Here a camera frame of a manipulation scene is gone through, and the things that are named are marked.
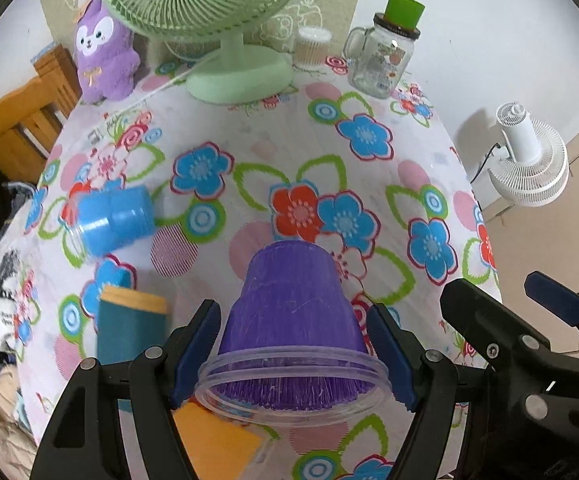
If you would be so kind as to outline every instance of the blue gripper pad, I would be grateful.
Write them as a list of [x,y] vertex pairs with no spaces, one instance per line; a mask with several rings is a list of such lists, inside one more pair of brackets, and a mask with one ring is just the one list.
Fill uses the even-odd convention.
[[176,365],[174,387],[170,391],[170,407],[175,410],[194,394],[199,379],[199,368],[207,361],[220,330],[220,306],[212,304],[207,316],[199,324],[196,333]]
[[367,334],[378,357],[387,366],[394,397],[413,412],[418,404],[418,396],[413,389],[412,368],[375,306],[367,313]]
[[525,279],[525,294],[569,326],[579,325],[579,294],[535,270]]

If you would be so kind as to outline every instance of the green lid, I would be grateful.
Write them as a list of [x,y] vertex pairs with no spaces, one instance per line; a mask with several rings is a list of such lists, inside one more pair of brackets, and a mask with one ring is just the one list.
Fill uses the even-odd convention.
[[385,19],[394,25],[414,30],[423,10],[425,6],[415,0],[389,0],[385,8]]

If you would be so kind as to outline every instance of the small white fan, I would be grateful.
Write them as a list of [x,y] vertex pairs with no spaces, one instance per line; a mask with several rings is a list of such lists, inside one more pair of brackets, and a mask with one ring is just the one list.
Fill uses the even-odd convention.
[[538,207],[556,200],[569,178],[565,142],[551,126],[529,116],[519,103],[496,111],[506,149],[489,167],[490,180],[503,198]]

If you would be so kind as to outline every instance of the screw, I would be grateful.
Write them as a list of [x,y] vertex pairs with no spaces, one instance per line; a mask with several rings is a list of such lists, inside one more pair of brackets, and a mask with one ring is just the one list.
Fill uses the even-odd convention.
[[492,343],[490,344],[490,346],[487,347],[487,356],[490,359],[496,359],[498,357],[498,352],[499,348],[496,343]]
[[86,359],[83,359],[81,361],[80,366],[83,370],[91,370],[92,368],[94,368],[96,366],[96,359],[94,359],[93,357],[88,357]]
[[538,350],[540,348],[540,343],[530,335],[524,335],[521,339],[527,348],[532,350]]
[[530,395],[525,399],[525,410],[535,420],[543,420],[548,412],[547,403],[538,395]]
[[160,346],[151,346],[145,350],[145,357],[148,359],[158,359],[163,355],[163,349]]
[[438,350],[428,350],[425,352],[425,357],[432,363],[439,363],[443,359],[443,354]]

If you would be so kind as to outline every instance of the jar handle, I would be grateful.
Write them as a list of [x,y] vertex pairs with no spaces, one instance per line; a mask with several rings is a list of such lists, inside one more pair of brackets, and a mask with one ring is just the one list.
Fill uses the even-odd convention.
[[[374,30],[374,27],[354,27],[347,36],[347,40],[345,41],[345,46],[343,46],[343,57],[345,60],[349,61],[350,59],[357,59],[360,57],[361,52],[365,48],[365,42],[367,41],[367,35]],[[364,36],[362,40],[362,46],[360,49],[354,48],[352,46],[356,43],[356,40],[359,36]]]

